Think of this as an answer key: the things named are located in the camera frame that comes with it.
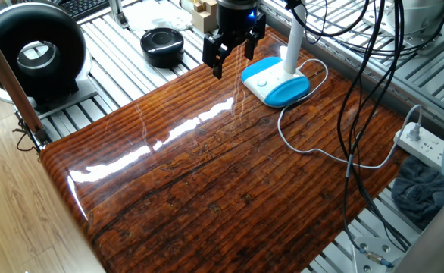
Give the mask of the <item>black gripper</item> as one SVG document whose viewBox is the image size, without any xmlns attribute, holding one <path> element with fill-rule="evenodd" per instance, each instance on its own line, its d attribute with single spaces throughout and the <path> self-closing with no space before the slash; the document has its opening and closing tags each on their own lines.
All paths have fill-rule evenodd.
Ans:
<svg viewBox="0 0 444 273">
<path fill-rule="evenodd" d="M 219 34 L 204 37 L 202 52 L 203 62 L 217 79 L 222 78 L 223 62 L 231 52 L 229 44 L 238 43 L 241 36 L 246 37 L 245 57 L 253 59 L 266 28 L 266 15 L 258 15 L 258 5 L 258 0 L 217 0 Z"/>
</svg>

